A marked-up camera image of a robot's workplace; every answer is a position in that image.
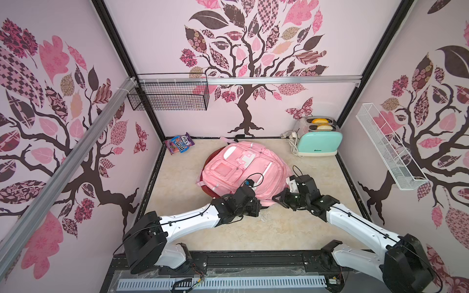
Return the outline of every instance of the black wire basket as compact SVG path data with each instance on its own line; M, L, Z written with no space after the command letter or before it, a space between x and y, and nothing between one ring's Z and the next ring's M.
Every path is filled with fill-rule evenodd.
M209 92L204 73L151 74L151 79L140 79L140 86L127 94L134 110L145 110L146 103L154 111L207 110Z

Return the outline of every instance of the red cushion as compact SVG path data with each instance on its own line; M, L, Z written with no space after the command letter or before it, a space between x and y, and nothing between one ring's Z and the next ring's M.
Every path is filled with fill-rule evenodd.
M208 162L210 162L216 155L218 155L219 152L221 152L222 149L224 149L225 147L222 147L222 148L219 148L218 150L214 151L211 155L209 155L209 157L207 158L207 160L205 161L205 164L204 164L204 168L205 166L207 166ZM220 196L218 194L216 194L213 190L211 190L210 188L208 188L206 185L203 185L202 186L202 190L208 194L208 196L210 196L211 198L219 198Z

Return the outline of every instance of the aluminum rail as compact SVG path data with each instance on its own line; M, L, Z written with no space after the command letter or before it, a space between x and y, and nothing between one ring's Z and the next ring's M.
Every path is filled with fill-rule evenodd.
M207 78L209 85L217 84L277 84L277 83L359 83L361 75L276 76L276 77L218 77ZM205 82L205 78L142 78L140 83Z
M23 247L42 223L43 218L55 200L72 179L72 176L103 132L103 129L106 128L106 125L122 105L127 97L127 91L135 87L134 80L135 78L133 77L125 80L120 86L120 90L114 93L103 112L94 120L90 129L85 132L83 138L76 144L63 164L60 165L46 186L29 205L29 208L5 236L0 244L0 280L4 278L16 256L21 253Z

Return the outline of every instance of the white vent grille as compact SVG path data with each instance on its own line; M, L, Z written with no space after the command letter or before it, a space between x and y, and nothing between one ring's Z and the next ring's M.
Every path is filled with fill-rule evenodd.
M150 291L171 290L173 284L182 278L153 278L153 279L120 279L117 291ZM189 289L197 282L183 282L177 286L178 290ZM205 278L197 289L256 289L256 288L311 288L326 287L324 276L291 276L291 277L220 277Z

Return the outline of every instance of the wire basket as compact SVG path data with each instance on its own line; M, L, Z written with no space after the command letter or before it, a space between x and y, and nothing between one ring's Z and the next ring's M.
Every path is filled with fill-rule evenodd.
M146 103L154 111L207 110L209 92L205 74L152 74L152 79L141 79L140 86L140 89L133 88L127 94L134 110L145 110Z
M363 104L356 117L400 190L414 190L428 182L401 138L373 103Z

